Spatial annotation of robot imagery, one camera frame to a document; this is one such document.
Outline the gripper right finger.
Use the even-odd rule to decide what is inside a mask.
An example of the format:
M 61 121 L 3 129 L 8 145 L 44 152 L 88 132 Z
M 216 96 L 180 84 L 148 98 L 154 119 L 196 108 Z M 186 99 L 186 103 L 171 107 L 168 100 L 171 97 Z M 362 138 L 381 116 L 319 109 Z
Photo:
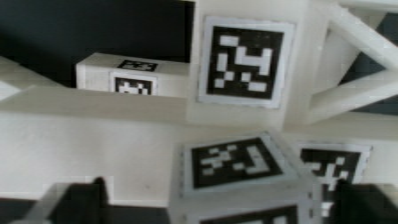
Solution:
M 398 204 L 374 184 L 337 181 L 330 224 L 398 224 Z

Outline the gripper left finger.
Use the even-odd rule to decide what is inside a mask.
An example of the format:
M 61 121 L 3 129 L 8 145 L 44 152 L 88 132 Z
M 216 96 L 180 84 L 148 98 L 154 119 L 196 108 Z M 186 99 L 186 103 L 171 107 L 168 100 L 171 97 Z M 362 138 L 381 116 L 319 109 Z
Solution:
M 109 224 L 104 179 L 56 183 L 10 224 Z

